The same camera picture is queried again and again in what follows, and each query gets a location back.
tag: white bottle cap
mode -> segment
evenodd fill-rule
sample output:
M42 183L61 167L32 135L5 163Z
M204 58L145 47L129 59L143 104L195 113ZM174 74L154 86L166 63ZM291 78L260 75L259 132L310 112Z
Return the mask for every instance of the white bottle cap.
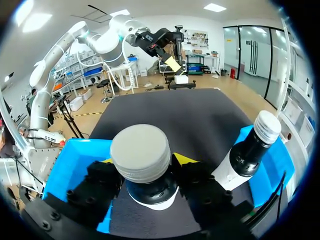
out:
M110 156L118 172L138 184L160 178L171 161L167 136L148 124L133 125L119 132L112 140Z
M266 144L273 144L280 132L281 124L279 120L269 111L259 112L253 124L256 135Z

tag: cardboard box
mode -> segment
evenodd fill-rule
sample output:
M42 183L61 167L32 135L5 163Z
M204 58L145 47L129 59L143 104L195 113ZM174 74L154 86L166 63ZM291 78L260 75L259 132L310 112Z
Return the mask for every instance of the cardboard box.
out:
M186 50L181 51L182 59L186 60Z
M170 54L171 56L175 56L175 51L174 51L174 45L173 44L167 44L164 48L165 52L167 54Z
M202 50L195 50L195 49L193 49L193 50L192 50L192 53L193 53L193 54L202 54Z

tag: glass wall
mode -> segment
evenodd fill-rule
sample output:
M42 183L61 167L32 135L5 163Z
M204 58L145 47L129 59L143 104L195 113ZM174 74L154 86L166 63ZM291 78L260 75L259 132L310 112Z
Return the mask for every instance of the glass wall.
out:
M280 95L285 87L287 74L287 44L283 31L271 29L272 36L272 71L269 89L266 94L268 100L274 107L278 108Z
M287 73L288 59L284 31L258 25L226 27L224 51L224 68L229 73L231 68L235 68L237 71L235 76L238 76L239 81L277 109ZM291 61L296 61L294 56L291 57ZM296 70L293 67L295 64L291 66L292 80Z
M240 27L241 61L239 80L262 97L265 96L271 64L271 40L268 28Z
M234 68L236 77L239 66L239 49L238 27L224 28L224 69L230 73L231 68Z

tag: blue plastic bin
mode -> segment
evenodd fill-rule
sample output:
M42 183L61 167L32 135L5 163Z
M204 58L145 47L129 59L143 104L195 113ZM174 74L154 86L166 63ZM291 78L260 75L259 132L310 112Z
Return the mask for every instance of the blue plastic bin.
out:
M111 140L101 139L70 139L66 142L58 156L46 183L43 197L48 193L67 202L67 190L78 186L88 174L87 167L94 161L110 158ZM112 204L97 231L109 233Z
M236 143L243 141L253 125L240 130ZM285 171L284 187L295 173L295 166L280 137L262 157L258 171L249 180L254 207L262 206L276 190Z

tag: table surface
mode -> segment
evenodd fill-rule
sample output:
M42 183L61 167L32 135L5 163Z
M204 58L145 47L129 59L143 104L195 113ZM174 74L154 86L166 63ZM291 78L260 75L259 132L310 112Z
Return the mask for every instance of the table surface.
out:
M216 168L235 143L240 129L251 125L247 116L218 89L179 89L116 97L91 133L92 139L112 140L135 124L150 124L167 136L171 152L211 163ZM246 182L232 191L233 204L252 203ZM285 206L283 193L281 206ZM277 216L273 206L253 232L260 236ZM199 231L187 201L179 194L171 207L154 211L137 204L126 186L113 201L110 233L131 238L168 238Z

